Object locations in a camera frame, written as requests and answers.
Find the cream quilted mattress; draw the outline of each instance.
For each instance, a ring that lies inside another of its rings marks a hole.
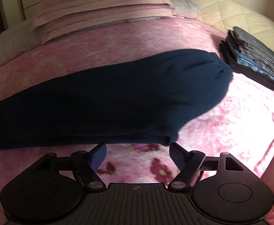
[[[233,0],[191,0],[198,5],[199,21],[226,33],[238,26],[274,51],[274,22]]]

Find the round pad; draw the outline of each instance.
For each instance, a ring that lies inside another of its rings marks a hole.
[[[79,184],[52,172],[33,172],[8,183],[1,192],[6,216],[21,223],[46,223],[66,216],[80,202]]]
[[[218,194],[226,201],[242,203],[248,201],[252,197],[252,190],[243,184],[229,183],[220,186],[218,188]]]
[[[218,221],[248,223],[261,219],[270,211],[273,194],[258,177],[246,180],[234,178],[225,182],[221,176],[206,178],[193,189],[194,204],[206,215]]]

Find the pink mat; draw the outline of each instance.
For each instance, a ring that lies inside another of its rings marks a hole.
[[[217,51],[225,34],[192,19],[167,18],[105,26],[64,36],[27,51],[0,68],[0,100],[43,81],[80,70],[124,63],[176,49]],[[177,141],[207,156],[230,152],[257,176],[274,155],[274,92],[234,74],[223,101],[187,123]],[[0,150],[0,191],[47,152],[67,156],[91,145]],[[97,171],[110,182],[164,182],[178,169],[160,145],[108,146]],[[274,224],[274,215],[269,220]],[[0,204],[0,225],[6,222]]]

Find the quilted bedspread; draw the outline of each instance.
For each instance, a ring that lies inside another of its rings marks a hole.
[[[217,48],[224,37],[225,34],[202,22],[181,18],[117,24],[77,32],[29,50],[2,66],[0,100],[55,77],[170,50],[195,48],[215,52],[221,57]],[[179,134],[177,142],[186,150],[199,150],[207,156],[230,152],[260,177],[274,155],[274,92],[241,74],[234,74],[223,101],[188,122]],[[45,153],[67,156],[93,147],[75,145],[0,150],[0,191]],[[97,173],[106,184],[168,184],[178,174],[178,169],[168,155],[168,147],[128,143],[109,145],[107,158]],[[0,204],[0,225],[5,222]]]
[[[227,32],[238,26],[274,51],[274,22],[234,0],[191,0],[200,9],[197,20]]]

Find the screw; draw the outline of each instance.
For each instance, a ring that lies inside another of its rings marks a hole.
[[[91,188],[91,189],[100,189],[101,187],[103,187],[103,183],[102,182],[98,182],[98,181],[93,181],[93,182],[90,182],[88,184],[88,186]]]
[[[171,185],[171,187],[173,187],[174,189],[183,189],[183,188],[185,188],[185,186],[186,186],[186,184],[184,184],[184,183],[181,182],[181,181],[172,182],[170,185]]]

